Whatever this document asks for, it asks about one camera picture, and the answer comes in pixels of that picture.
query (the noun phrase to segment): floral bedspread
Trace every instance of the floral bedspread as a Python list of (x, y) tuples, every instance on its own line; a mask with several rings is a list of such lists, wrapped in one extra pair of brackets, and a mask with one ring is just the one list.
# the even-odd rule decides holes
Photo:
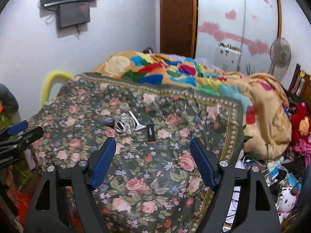
[[(147, 131), (117, 136), (103, 124), (127, 102), (141, 124), (153, 123), (156, 143)], [(211, 201), (190, 154), (199, 137), (219, 159), (235, 164), (242, 147), (243, 108), (235, 99), (194, 89), (128, 83), (86, 73), (63, 86), (59, 95), (29, 120), (45, 134), (33, 143), (38, 167), (61, 168), (88, 159), (107, 137), (116, 154), (94, 198), (113, 232), (194, 232)], [(70, 204), (74, 211), (73, 198)]]

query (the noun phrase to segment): blue gripper pad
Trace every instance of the blue gripper pad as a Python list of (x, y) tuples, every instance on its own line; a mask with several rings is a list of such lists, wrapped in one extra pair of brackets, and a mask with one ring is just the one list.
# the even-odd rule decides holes
[(213, 152), (206, 150), (197, 137), (193, 138), (190, 142), (190, 152), (198, 167), (204, 184), (212, 191), (215, 191), (220, 182), (217, 157)]
[(14, 136), (23, 130), (26, 130), (28, 128), (28, 122), (27, 121), (22, 121), (18, 124), (15, 124), (14, 126), (10, 127), (9, 130), (7, 131), (7, 134), (9, 136)]
[(116, 152), (116, 140), (114, 138), (112, 138), (108, 142), (108, 144), (106, 145), (105, 144), (106, 143), (103, 144), (103, 146), (101, 147), (99, 151), (95, 151), (95, 152), (101, 152), (101, 151), (104, 151), (104, 152), (100, 156), (96, 166), (93, 169), (93, 179), (90, 184), (91, 189), (93, 191), (103, 183), (106, 173), (109, 169), (110, 163), (112, 159), (114, 158), (114, 154)]

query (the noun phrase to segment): purple object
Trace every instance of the purple object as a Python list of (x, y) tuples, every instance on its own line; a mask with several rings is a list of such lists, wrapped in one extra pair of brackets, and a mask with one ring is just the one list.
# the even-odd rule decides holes
[(104, 125), (114, 129), (115, 119), (112, 117), (108, 117), (104, 119)]
[(191, 66), (188, 66), (188, 65), (181, 65), (179, 66), (179, 71), (183, 74), (189, 74), (191, 76), (194, 76), (195, 73), (197, 72), (195, 70), (195, 68), (191, 67)]

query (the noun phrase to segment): blue clamp handle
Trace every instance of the blue clamp handle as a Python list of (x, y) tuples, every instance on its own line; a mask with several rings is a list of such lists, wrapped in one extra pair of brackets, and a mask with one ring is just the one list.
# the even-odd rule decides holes
[(7, 134), (9, 136), (14, 136), (20, 132), (22, 132), (23, 130), (26, 130), (28, 128), (28, 122), (25, 120), (25, 121), (22, 121), (18, 124), (15, 124), (14, 126), (11, 126), (9, 128), (9, 130), (7, 131)]
[(193, 138), (190, 142), (190, 152), (204, 184), (212, 191), (215, 191), (221, 178), (217, 165), (217, 157), (213, 152), (206, 150), (197, 137)]
[(92, 170), (92, 181), (90, 183), (92, 191), (103, 183), (115, 152), (116, 140), (109, 137), (106, 139), (100, 150), (91, 154), (88, 162), (90, 163), (89, 169)]

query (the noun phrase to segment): bed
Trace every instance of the bed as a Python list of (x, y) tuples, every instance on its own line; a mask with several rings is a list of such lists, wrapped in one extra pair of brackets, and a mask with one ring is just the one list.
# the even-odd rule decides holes
[[(118, 136), (104, 125), (125, 102), (141, 124), (154, 124), (156, 144), (148, 143), (145, 130)], [(246, 152), (277, 159), (291, 133), (283, 105), (284, 91), (265, 74), (247, 77), (190, 58), (122, 52), (76, 76), (29, 120), (30, 128), (45, 131), (32, 152), (41, 172), (52, 163), (71, 167), (114, 137), (116, 155), (94, 191), (108, 228), (194, 232), (213, 193), (202, 182), (190, 140), (199, 137), (220, 160), (235, 165), (247, 134), (254, 138), (244, 144)], [(76, 230), (83, 232), (69, 188), (68, 195)]]

